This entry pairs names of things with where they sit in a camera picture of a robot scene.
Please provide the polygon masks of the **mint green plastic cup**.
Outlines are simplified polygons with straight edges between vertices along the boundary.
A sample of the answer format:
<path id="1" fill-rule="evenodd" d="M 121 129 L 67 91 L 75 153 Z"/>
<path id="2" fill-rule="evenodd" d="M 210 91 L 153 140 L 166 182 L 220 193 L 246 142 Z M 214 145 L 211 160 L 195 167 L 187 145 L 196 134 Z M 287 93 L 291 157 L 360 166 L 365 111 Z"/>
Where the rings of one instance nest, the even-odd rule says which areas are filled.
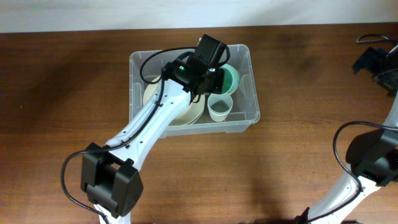
<path id="1" fill-rule="evenodd" d="M 229 94 L 211 94 L 208 97 L 207 106 L 211 114 L 226 115 L 233 107 L 233 99 Z"/>

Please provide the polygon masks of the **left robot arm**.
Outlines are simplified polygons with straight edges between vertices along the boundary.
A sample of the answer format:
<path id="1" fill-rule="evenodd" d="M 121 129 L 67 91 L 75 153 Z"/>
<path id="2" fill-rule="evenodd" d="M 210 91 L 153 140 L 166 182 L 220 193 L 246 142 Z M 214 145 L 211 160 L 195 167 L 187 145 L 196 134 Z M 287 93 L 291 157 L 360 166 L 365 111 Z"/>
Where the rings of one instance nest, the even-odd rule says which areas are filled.
<path id="1" fill-rule="evenodd" d="M 91 143 L 82 157 L 81 189 L 95 206 L 101 223 L 128 223 L 143 192 L 139 171 L 166 127 L 205 93 L 221 93 L 229 47 L 203 35 L 195 47 L 160 69 L 149 101 L 104 146 Z"/>

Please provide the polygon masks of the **grey plastic cup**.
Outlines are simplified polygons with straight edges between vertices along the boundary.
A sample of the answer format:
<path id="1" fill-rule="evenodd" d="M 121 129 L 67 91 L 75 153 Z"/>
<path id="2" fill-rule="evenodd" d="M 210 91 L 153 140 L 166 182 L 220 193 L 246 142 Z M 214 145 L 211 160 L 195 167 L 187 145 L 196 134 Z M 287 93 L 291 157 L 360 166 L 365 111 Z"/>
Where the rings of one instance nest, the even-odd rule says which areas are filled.
<path id="1" fill-rule="evenodd" d="M 215 122 L 222 122 L 229 115 L 231 108 L 227 106 L 215 105 L 208 108 L 210 118 Z"/>

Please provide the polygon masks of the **mint green plastic bowl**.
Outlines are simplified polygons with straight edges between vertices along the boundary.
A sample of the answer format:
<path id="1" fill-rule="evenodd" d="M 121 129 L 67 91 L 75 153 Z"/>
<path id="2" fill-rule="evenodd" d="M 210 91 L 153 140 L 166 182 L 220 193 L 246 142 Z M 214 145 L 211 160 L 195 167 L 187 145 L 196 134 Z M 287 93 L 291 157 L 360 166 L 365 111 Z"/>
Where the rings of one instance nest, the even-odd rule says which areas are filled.
<path id="1" fill-rule="evenodd" d="M 228 64 L 223 65 L 221 69 L 224 70 L 224 81 L 221 93 L 232 95 L 239 85 L 239 73 L 234 67 Z"/>

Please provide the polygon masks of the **beige plate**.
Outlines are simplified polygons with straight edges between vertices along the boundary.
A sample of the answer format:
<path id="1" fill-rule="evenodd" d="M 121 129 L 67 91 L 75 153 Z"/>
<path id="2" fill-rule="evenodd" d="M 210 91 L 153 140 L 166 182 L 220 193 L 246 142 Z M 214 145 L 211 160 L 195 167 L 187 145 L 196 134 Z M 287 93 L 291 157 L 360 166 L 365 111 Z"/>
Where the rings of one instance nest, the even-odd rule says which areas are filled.
<path id="1" fill-rule="evenodd" d="M 143 94 L 143 105 L 145 105 L 157 88 L 157 84 L 149 84 Z M 169 126 L 181 126 L 192 124 L 199 119 L 204 112 L 205 108 L 205 96 L 196 96 L 194 103 L 191 103 L 187 109 L 182 111 L 175 119 L 169 124 Z"/>

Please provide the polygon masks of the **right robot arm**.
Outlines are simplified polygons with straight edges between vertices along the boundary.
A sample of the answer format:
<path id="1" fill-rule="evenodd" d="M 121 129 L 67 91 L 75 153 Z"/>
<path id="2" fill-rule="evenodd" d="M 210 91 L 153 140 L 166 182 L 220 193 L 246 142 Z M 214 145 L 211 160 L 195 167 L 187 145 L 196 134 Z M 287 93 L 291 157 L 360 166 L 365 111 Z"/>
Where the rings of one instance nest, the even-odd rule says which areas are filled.
<path id="1" fill-rule="evenodd" d="M 397 48 L 390 52 L 368 48 L 352 66 L 354 73 L 365 69 L 372 79 L 397 97 Z M 307 208 L 294 223 L 344 223 L 346 217 L 370 194 L 397 182 L 397 103 L 382 124 L 357 121 L 372 131 L 356 136 L 346 159 L 338 159 L 344 172 L 316 205 Z"/>

